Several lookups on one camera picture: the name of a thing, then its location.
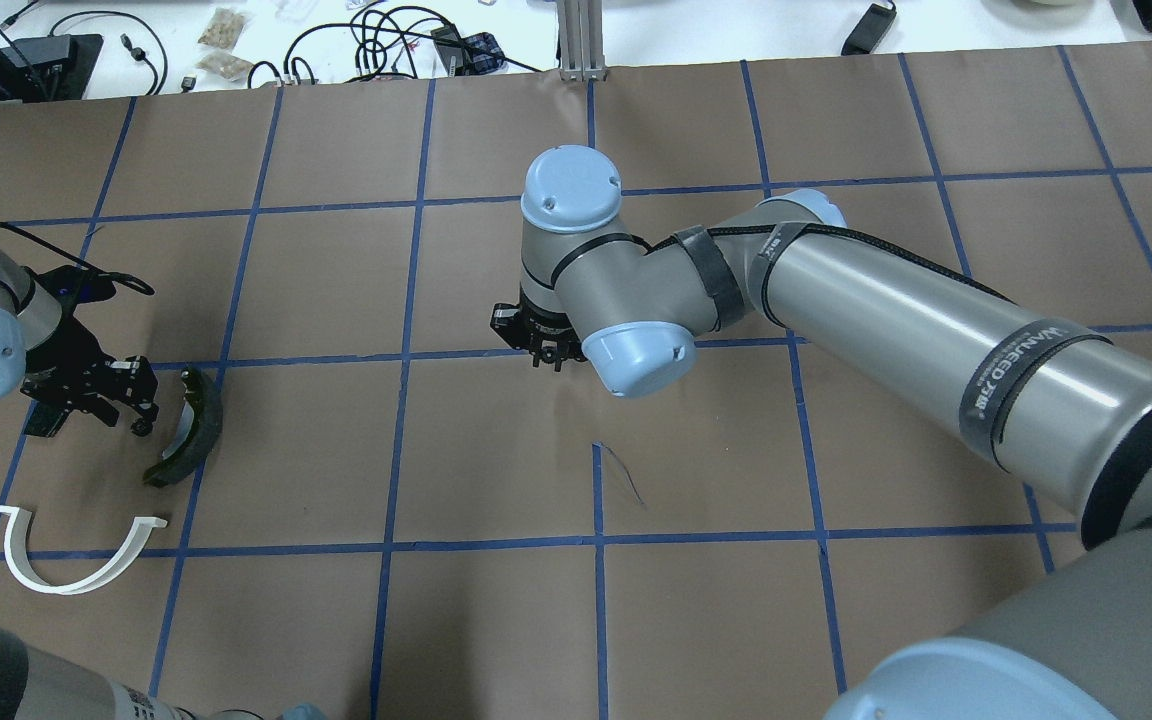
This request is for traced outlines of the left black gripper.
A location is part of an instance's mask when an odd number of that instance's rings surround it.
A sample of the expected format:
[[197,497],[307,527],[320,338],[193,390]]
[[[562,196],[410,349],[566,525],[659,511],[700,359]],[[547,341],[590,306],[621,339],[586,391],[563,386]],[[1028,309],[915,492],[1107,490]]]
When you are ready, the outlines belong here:
[[156,370],[147,357],[119,361],[105,354],[94,334],[74,318],[61,319],[50,338],[28,351],[20,392],[44,404],[68,407],[70,415],[91,415],[109,429],[118,424],[118,407],[127,407],[136,415],[131,432],[138,437],[151,433],[160,414]]

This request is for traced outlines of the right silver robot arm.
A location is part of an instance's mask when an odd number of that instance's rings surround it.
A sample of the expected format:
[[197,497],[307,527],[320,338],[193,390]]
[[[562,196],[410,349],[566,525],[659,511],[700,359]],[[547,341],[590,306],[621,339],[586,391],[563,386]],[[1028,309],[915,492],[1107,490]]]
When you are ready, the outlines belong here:
[[589,361],[641,397],[689,372],[696,338],[763,314],[1078,520],[1082,558],[892,653],[829,719],[1152,719],[1152,361],[855,232],[814,190],[653,245],[608,156],[564,145],[520,205],[520,296],[490,325],[535,364]]

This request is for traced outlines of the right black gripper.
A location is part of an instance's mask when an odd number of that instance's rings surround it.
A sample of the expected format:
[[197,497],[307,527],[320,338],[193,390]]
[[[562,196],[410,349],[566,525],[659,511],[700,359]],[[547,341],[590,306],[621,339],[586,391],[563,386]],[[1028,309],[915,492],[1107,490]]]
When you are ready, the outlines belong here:
[[579,334],[568,316],[538,306],[526,296],[520,296],[516,304],[495,304],[490,328],[508,347],[526,351],[532,357],[532,366],[544,364],[561,372],[566,361],[588,361]]

